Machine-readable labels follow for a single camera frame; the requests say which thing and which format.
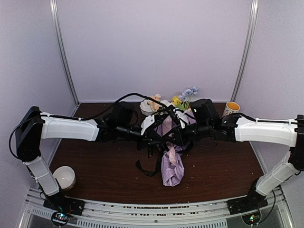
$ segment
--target white bowl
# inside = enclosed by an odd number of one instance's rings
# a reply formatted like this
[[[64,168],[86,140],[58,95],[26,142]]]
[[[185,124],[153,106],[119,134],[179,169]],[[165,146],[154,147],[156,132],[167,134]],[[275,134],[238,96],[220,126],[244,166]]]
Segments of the white bowl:
[[[70,190],[76,183],[74,170],[69,166],[61,166],[55,170],[53,176],[57,179],[62,190]]]
[[[167,100],[162,100],[161,103],[163,103],[166,106],[170,106],[172,104]],[[155,112],[154,110],[152,110],[151,106],[148,105],[148,100],[142,101],[139,106],[141,108],[142,114],[144,115],[152,115]]]

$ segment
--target blue flower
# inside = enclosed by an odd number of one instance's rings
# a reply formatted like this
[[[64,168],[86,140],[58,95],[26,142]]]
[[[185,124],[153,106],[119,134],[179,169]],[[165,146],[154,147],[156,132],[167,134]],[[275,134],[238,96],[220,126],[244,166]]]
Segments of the blue flower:
[[[198,88],[196,87],[196,86],[192,86],[191,88],[190,88],[190,90],[193,92],[193,95],[196,95],[196,94],[198,94]]]
[[[191,89],[186,89],[186,90],[182,93],[182,95],[183,95],[183,94],[185,94],[186,96],[189,96],[189,95],[193,94],[193,91],[192,91]]]
[[[181,100],[181,101],[186,101],[186,96],[184,95],[178,95],[177,97]]]

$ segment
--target black mounting plate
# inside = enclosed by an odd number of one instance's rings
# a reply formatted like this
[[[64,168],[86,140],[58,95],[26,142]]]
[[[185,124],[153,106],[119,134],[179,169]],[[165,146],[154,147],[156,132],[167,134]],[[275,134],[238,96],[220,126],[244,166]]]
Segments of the black mounting plate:
[[[244,213],[251,210],[256,210],[259,207],[265,207],[268,205],[268,202],[266,199],[260,200],[257,202],[256,200],[245,196],[237,199],[230,199],[227,201],[228,209],[230,212],[230,215],[235,215],[238,213]]]
[[[72,214],[81,216],[82,211],[84,210],[85,202],[83,200],[72,199],[72,198],[65,197],[65,205],[68,205],[68,206],[63,209],[63,212],[70,213],[70,207],[69,206],[71,206]],[[53,210],[57,210],[50,204],[50,202],[47,199],[44,200],[43,206],[45,208],[50,208],[50,209],[53,209]]]

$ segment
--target plush toy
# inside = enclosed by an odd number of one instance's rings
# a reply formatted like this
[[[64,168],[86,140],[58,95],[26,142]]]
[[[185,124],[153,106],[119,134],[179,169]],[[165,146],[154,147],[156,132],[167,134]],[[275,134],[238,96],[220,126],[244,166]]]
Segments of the plush toy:
[[[162,96],[160,94],[155,94],[155,96],[152,95],[150,97],[156,101],[161,101]],[[150,107],[153,111],[157,111],[160,108],[159,104],[157,104],[153,101],[150,101],[150,100],[148,100],[148,105],[150,105]]]

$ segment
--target flower bouquet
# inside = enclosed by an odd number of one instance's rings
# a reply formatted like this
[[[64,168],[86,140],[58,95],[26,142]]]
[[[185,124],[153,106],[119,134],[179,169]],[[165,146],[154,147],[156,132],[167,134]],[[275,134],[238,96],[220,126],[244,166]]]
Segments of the flower bouquet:
[[[172,98],[173,105],[182,111],[187,111],[192,97],[198,94],[198,90],[199,89],[196,86],[185,89],[181,95],[177,95]]]

